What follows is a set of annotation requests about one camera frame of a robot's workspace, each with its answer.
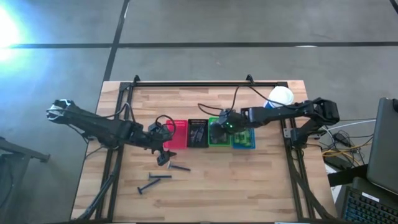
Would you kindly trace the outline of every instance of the wooden table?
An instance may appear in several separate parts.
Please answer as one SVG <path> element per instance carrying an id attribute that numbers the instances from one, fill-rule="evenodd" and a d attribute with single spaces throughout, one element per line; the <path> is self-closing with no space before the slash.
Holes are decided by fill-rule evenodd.
<path id="1" fill-rule="evenodd" d="M 97 113 L 113 114 L 120 82 L 104 82 Z M 304 82 L 288 81 L 295 101 L 307 99 Z M 208 118 L 197 103 L 229 108 L 236 87 L 145 87 L 135 88 L 132 107 L 136 121 L 146 128 L 160 114 L 173 119 Z M 256 88 L 267 96 L 272 88 Z M 249 88 L 240 88 L 235 108 L 262 106 L 264 100 Z M 296 119 L 298 127 L 306 118 Z M 139 147 L 124 149 L 114 211 L 114 222 L 271 222 L 296 221 L 289 170 L 279 122 L 257 128 L 256 149 L 230 147 L 177 151 L 173 163 L 191 172 L 167 170 L 156 163 L 157 155 Z M 98 148 L 91 142 L 87 153 Z M 92 154 L 84 163 L 72 218 L 91 203 L 101 185 L 105 150 Z M 335 206 L 318 147 L 305 149 L 310 188 L 332 215 Z M 170 174 L 156 186 L 137 192 L 148 183 L 148 173 Z M 300 192 L 306 210 L 303 193 Z"/>

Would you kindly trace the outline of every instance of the bolt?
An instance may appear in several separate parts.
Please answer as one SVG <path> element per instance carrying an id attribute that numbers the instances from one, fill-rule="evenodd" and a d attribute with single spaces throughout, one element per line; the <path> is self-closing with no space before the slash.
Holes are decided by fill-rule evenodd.
<path id="1" fill-rule="evenodd" d="M 140 188 L 140 187 L 137 187 L 139 194 L 142 195 L 142 191 L 143 191 L 144 189 L 146 189 L 147 187 L 150 187 L 150 186 L 152 186 L 152 185 L 158 183 L 159 181 L 160 181 L 160 179 L 156 179 L 156 180 L 152 181 L 151 183 L 149 183 L 149 184 L 147 184 L 147 185 L 145 185 L 145 186 L 143 186 L 143 187 L 141 187 L 141 188 Z"/>
<path id="2" fill-rule="evenodd" d="M 191 171 L 191 169 L 189 169 L 189 168 L 172 165 L 172 161 L 169 162 L 169 164 L 167 165 L 167 168 L 168 169 L 174 168 L 174 169 L 179 169 L 179 170 Z"/>
<path id="3" fill-rule="evenodd" d="M 151 180 L 152 178 L 172 178 L 172 176 L 171 175 L 151 175 L 149 172 L 148 180 Z"/>

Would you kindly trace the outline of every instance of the keyboard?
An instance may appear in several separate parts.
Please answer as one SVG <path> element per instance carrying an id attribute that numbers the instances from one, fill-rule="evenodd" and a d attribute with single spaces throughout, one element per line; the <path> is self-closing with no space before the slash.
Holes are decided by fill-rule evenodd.
<path id="1" fill-rule="evenodd" d="M 343 218 L 346 221 L 375 224 L 398 224 L 398 209 L 377 202 L 379 199 L 349 188 Z"/>

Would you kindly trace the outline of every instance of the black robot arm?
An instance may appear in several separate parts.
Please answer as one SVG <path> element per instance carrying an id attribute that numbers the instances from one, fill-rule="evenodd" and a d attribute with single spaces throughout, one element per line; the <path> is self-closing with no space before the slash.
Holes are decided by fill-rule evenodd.
<path id="1" fill-rule="evenodd" d="M 74 126 L 88 138 L 94 136 L 109 149 L 116 149 L 123 144 L 151 149 L 152 154 L 159 151 L 159 166 L 166 164 L 169 158 L 176 155 L 165 151 L 163 143 L 171 140 L 171 133 L 165 125 L 154 123 L 144 131 L 142 124 L 135 121 L 107 119 L 79 108 L 72 100 L 55 100 L 47 110 L 47 119 L 57 124 Z"/>
<path id="2" fill-rule="evenodd" d="M 301 128 L 291 129 L 288 133 L 295 147 L 304 147 L 309 135 L 324 125 L 333 125 L 340 120 L 336 103 L 321 98 L 272 109 L 242 108 L 240 113 L 227 109 L 221 111 L 220 117 L 210 124 L 211 137 L 218 138 L 224 133 L 234 134 L 247 128 L 264 126 L 271 121 L 302 116 L 310 120 Z"/>

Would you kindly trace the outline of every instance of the white cup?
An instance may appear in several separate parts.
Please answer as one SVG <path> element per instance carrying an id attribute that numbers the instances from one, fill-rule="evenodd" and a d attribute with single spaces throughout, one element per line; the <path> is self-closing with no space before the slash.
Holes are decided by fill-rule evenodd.
<path id="1" fill-rule="evenodd" d="M 268 99 L 278 103 L 283 103 L 284 105 L 291 105 L 293 103 L 294 96 L 292 90 L 284 86 L 277 86 L 271 91 Z M 270 101 L 266 101 L 264 103 L 264 107 L 266 109 L 272 109 L 280 106 L 282 105 Z"/>

